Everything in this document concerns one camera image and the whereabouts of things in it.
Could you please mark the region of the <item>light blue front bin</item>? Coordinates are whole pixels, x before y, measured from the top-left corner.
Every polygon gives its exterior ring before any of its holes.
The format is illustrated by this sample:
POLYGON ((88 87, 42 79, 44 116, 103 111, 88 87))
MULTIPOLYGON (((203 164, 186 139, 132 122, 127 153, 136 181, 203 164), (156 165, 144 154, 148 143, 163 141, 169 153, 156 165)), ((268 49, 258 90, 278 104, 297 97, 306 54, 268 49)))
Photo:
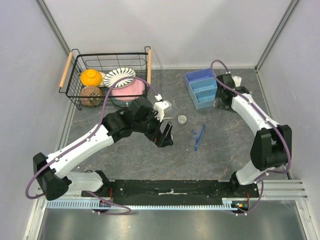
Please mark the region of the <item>light blue front bin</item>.
POLYGON ((197 110, 209 108, 213 106, 215 100, 215 95, 208 93, 197 92, 195 98, 193 99, 194 106, 197 110))

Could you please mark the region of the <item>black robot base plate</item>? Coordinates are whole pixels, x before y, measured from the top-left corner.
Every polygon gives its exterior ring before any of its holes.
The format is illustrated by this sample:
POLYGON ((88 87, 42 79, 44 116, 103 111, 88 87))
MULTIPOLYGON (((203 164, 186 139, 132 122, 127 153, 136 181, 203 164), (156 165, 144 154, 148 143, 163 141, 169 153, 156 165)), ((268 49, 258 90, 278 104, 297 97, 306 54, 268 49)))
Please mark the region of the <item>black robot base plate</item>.
POLYGON ((95 192, 99 197, 125 205, 200 205, 221 204, 223 198, 259 197, 258 186, 250 184, 233 189, 219 180, 110 180, 95 192))

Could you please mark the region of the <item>clear plastic funnel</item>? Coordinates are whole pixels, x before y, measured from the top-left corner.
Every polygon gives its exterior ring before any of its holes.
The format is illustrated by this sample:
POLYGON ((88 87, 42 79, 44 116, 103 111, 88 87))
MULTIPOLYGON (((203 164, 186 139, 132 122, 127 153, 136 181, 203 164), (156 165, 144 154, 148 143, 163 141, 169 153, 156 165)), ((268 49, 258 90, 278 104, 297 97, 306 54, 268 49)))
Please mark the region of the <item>clear plastic funnel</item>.
POLYGON ((170 116, 177 117, 179 115, 180 109, 178 108, 176 101, 173 99, 171 103, 170 116))

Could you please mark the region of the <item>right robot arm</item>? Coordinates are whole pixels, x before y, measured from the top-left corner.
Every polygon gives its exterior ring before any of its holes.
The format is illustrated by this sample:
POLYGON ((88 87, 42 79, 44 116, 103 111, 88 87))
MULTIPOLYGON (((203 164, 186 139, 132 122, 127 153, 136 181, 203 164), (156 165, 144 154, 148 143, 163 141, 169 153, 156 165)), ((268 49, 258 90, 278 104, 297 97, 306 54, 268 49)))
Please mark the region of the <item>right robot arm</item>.
POLYGON ((289 164, 292 130, 270 118, 244 86, 237 86, 230 73, 217 76, 217 105, 238 113, 254 134, 249 162, 230 178, 229 191, 235 197, 247 191, 247 185, 276 168, 289 164))

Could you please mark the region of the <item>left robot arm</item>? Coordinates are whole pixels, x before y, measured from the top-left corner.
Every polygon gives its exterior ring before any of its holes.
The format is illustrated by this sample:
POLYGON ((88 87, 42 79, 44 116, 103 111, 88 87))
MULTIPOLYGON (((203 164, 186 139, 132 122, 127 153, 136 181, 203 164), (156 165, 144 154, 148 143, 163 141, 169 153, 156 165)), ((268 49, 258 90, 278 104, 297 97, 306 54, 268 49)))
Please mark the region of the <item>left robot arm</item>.
POLYGON ((108 113, 89 132, 66 147, 45 155, 37 153, 33 161, 34 177, 48 201, 56 200, 67 192, 91 191, 106 196, 110 185, 102 171, 74 172, 78 164, 96 152, 115 144, 132 133, 142 133, 157 147, 173 145, 172 123, 164 130, 161 125, 172 104, 167 100, 151 103, 138 98, 129 106, 108 113))

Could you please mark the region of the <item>small white cup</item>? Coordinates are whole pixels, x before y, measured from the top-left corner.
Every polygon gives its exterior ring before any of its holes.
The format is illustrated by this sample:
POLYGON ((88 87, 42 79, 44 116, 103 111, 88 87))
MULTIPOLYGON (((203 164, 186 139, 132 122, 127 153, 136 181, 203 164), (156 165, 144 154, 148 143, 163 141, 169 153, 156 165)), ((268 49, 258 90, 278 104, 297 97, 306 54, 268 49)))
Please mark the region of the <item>small white cup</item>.
POLYGON ((180 125, 184 125, 187 121, 187 117, 185 115, 179 115, 177 121, 180 125))

